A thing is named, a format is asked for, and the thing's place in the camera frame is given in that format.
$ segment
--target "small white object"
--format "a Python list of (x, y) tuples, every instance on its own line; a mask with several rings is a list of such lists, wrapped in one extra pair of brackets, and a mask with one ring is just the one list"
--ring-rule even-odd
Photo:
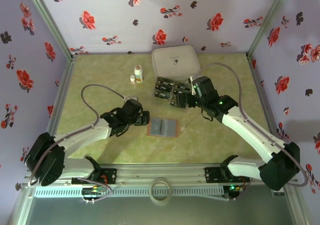
[(137, 83), (142, 83), (144, 81), (144, 70), (140, 65), (134, 67), (134, 76)]
[[(159, 200), (159, 199), (156, 199), (153, 195), (152, 195), (152, 189), (154, 188), (154, 186), (156, 184), (164, 184), (168, 187), (169, 191), (168, 191), (168, 196), (163, 199), (163, 200)], [(151, 198), (151, 201), (154, 202), (155, 204), (157, 205), (166, 205), (168, 204), (168, 202), (170, 201), (171, 197), (172, 197), (172, 194), (173, 194), (173, 188), (171, 186), (171, 183), (165, 179), (164, 177), (158, 177), (156, 178), (151, 184), (150, 184), (150, 187), (149, 187), (149, 196)]]
[(196, 52), (190, 45), (157, 48), (151, 55), (155, 77), (185, 82), (200, 71)]
[(135, 75), (131, 75), (131, 76), (130, 76), (130, 81), (131, 81), (131, 84), (135, 84), (135, 83), (136, 83), (136, 77), (135, 77)]

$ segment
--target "floral wallpaper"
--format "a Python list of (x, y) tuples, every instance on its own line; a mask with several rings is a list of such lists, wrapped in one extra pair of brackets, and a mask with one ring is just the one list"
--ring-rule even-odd
[(0, 0), (0, 7), (0, 224), (6, 225), (27, 171), (24, 159), (47, 130), (67, 59), (32, 0)]
[(253, 53), (252, 68), (274, 117), (274, 133), (300, 147), (308, 185), (301, 188), (313, 223), (320, 201), (319, 0), (284, 0)]
[[(247, 52), (274, 0), (43, 1), (70, 52), (80, 54), (183, 44), (198, 53)], [(270, 35), (271, 46), (277, 32)]]

